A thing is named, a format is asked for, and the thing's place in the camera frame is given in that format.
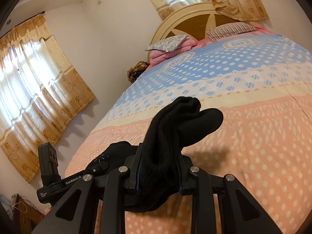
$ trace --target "bedspread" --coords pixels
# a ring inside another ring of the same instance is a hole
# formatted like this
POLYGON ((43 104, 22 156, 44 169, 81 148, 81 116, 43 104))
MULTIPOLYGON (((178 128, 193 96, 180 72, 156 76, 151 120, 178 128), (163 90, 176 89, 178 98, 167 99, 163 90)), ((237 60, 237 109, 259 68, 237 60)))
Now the bedspread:
MULTIPOLYGON (((178 96, 197 97, 202 109, 219 108, 224 122, 182 153, 210 174, 234 174, 282 232, 294 234, 312 201, 311 58, 291 40, 262 30, 164 61, 121 95, 66 175, 85 168, 110 143, 142 142, 152 117, 178 96)), ((191 198, 175 194, 158 210, 126 212, 125 219, 128 234, 188 234, 191 198)))

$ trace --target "gray patterned pillow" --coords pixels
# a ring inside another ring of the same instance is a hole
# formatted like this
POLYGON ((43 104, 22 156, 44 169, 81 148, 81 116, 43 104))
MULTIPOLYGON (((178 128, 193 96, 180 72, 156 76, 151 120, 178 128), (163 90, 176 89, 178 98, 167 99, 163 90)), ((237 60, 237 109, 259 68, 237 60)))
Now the gray patterned pillow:
POLYGON ((244 22, 228 23, 211 29, 207 32, 210 35, 209 41, 218 40, 224 37, 233 36, 245 32, 257 31, 252 25, 244 22))
POLYGON ((187 35, 176 35, 164 40, 157 41, 150 45, 145 51, 159 50, 172 52, 178 48, 178 46, 186 39, 187 35))

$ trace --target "white wall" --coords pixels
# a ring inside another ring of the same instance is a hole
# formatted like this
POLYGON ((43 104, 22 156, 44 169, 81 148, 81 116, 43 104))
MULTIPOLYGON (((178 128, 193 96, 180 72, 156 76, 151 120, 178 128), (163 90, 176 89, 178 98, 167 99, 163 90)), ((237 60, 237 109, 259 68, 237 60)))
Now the white wall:
MULTIPOLYGON (((57 43, 96 96, 63 132, 56 144, 59 173, 63 175, 72 156, 90 131, 130 85, 127 70, 140 60, 161 23, 149 0, 85 0, 47 11, 46 21, 57 43)), ((36 190, 40 173, 28 184, 0 150, 0 193, 7 198, 19 193, 41 212, 36 190)))
POLYGON ((296 0, 261 0, 270 18, 265 28, 312 52, 312 24, 296 0))

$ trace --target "headboard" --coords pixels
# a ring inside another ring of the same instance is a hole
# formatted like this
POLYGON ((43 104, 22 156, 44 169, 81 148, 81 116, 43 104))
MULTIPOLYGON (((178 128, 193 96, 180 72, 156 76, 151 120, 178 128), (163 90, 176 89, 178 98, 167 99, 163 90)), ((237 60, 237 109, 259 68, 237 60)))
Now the headboard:
MULTIPOLYGON (((168 16, 156 31, 151 43, 180 34, 191 35, 196 40, 202 40, 208 37, 207 31, 233 22, 239 21, 216 12, 212 2, 191 4, 168 16)), ((249 23, 262 27, 256 21, 249 23)))

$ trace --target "metal screw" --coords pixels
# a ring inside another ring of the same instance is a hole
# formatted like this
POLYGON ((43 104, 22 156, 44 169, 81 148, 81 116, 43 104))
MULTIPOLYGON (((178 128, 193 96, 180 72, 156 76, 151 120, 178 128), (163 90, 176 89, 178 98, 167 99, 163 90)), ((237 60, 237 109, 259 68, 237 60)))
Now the metal screw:
POLYGON ((125 173, 127 170, 128 170, 128 167, 127 167, 127 166, 120 166, 120 167, 118 168, 118 171, 120 171, 121 173, 125 173))
POLYGON ((190 168, 190 171, 193 172, 193 173, 197 173, 197 172, 199 172, 199 168, 197 166, 192 166, 190 168))
POLYGON ((84 175, 84 176, 82 177, 82 179, 83 179, 84 181, 89 181, 89 180, 92 179, 92 175, 91 175, 91 174, 86 174, 86 175, 84 175))
POLYGON ((225 178, 228 180, 228 181, 233 181, 235 179, 235 177, 232 175, 232 174, 227 174, 227 176, 225 176, 225 178))

